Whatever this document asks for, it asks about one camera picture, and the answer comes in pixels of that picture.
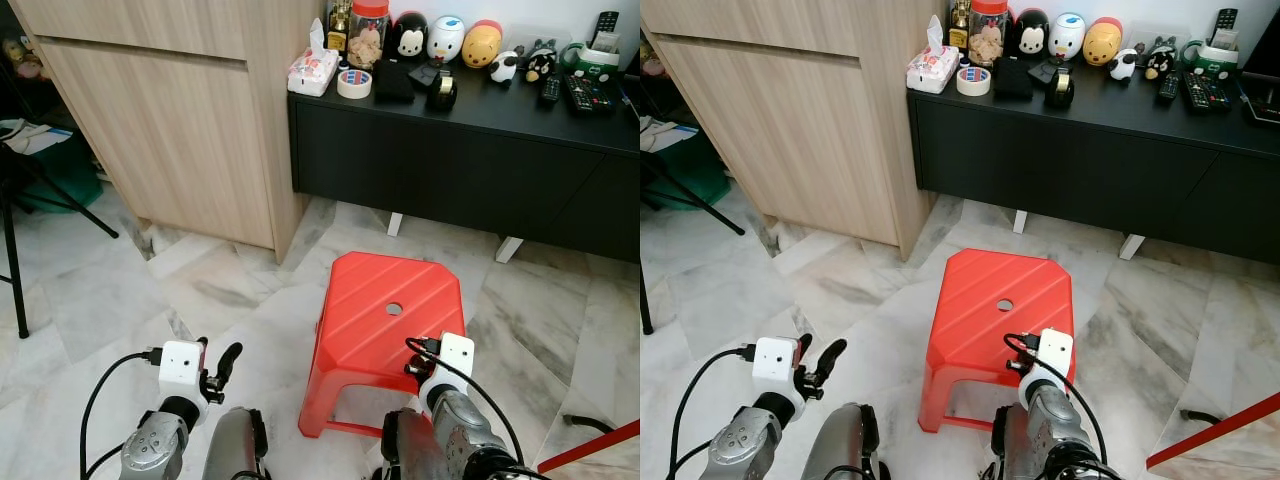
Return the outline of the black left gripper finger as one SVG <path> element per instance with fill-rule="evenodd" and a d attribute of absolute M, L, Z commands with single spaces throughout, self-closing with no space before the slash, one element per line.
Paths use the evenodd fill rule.
<path fill-rule="evenodd" d="M 218 370 L 214 375 L 214 388 L 225 389 L 227 383 L 230 380 L 230 375 L 236 361 L 241 356 L 243 346 L 239 342 L 232 343 L 221 355 L 218 361 Z"/>
<path fill-rule="evenodd" d="M 847 348 L 847 340 L 840 338 L 832 342 L 818 358 L 815 367 L 812 370 L 812 384 L 814 387 L 823 387 L 832 374 L 835 365 L 842 352 Z"/>

